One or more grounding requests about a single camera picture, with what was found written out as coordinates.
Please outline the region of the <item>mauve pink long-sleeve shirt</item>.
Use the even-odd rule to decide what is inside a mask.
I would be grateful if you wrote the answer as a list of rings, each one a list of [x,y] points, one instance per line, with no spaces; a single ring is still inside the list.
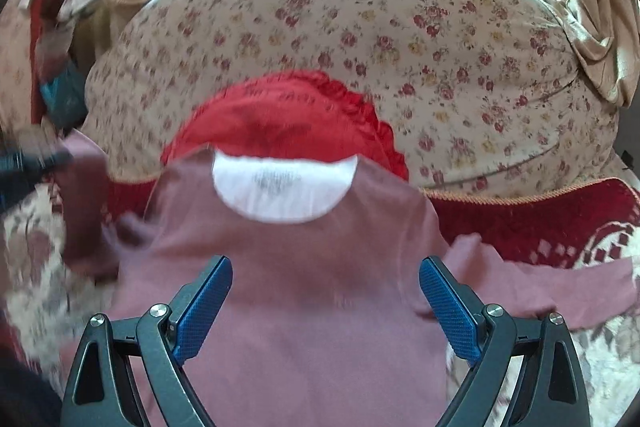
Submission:
[[[166,303],[211,257],[233,283],[186,373],[219,426],[433,426],[447,406],[447,340],[419,286],[438,256],[480,299],[514,317],[559,311],[574,329],[626,312],[637,297],[628,259],[578,270],[501,258],[480,236],[444,239],[432,203],[366,158],[320,166],[262,191],[280,160],[208,148],[172,162],[142,216],[87,228],[107,184],[102,150],[80,133],[58,173],[70,235],[65,258],[117,273],[108,316]]]

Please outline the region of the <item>hanging red clothes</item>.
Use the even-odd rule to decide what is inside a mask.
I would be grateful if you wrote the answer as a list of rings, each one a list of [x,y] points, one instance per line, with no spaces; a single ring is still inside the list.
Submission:
[[[88,114],[86,75],[72,50],[76,27],[99,0],[21,0],[29,20],[32,122],[58,131],[81,124]]]

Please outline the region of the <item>red and cream patterned blanket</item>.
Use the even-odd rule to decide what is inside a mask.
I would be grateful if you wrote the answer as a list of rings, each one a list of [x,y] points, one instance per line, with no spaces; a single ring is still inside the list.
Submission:
[[[639,193],[617,178],[520,198],[426,192],[446,239],[477,233],[506,259],[579,269],[639,260]],[[1,344],[54,387],[58,347],[111,295],[63,267],[62,210],[43,184],[1,217]],[[639,307],[574,335],[596,426],[639,422]]]

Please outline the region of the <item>red ruffled cushion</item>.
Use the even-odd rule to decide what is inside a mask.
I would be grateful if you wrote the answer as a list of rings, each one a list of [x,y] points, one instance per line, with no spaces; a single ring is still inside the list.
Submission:
[[[220,199],[262,222],[328,213],[367,158],[408,180],[394,132],[372,103],[323,72],[280,72],[235,83],[194,110],[163,149],[163,165],[210,146]]]

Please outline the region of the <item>floral beige bedsheet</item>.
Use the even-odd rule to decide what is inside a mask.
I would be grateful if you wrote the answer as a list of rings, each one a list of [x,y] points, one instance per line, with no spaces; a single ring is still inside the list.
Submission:
[[[614,153],[617,109],[541,0],[153,0],[91,69],[82,129],[142,176],[212,95],[291,69],[372,102],[420,187],[539,194]]]

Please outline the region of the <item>beige satin curtain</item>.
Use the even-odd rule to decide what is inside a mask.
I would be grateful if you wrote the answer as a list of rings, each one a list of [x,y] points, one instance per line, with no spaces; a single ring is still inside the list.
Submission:
[[[542,1],[602,98],[631,106],[639,84],[639,0]]]

